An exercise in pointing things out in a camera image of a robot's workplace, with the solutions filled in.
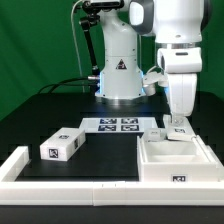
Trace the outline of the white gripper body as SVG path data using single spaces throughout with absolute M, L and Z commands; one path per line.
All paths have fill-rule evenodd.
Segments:
M 165 93 L 171 114 L 190 116 L 195 102 L 197 74 L 202 70 L 201 48 L 160 48 L 157 63 L 167 78 Z

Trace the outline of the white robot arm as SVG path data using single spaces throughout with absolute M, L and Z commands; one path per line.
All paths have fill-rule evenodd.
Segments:
M 211 16 L 211 0 L 89 0 L 100 20 L 105 66 L 97 97 L 135 100 L 165 88 L 171 122 L 183 123 L 194 107 L 197 74 L 202 70 L 201 32 Z M 155 38 L 157 72 L 137 64 L 137 37 Z

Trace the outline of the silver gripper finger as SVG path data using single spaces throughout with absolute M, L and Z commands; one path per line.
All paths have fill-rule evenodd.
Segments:
M 183 117 L 178 115 L 172 116 L 172 123 L 174 125 L 181 125 L 183 123 Z

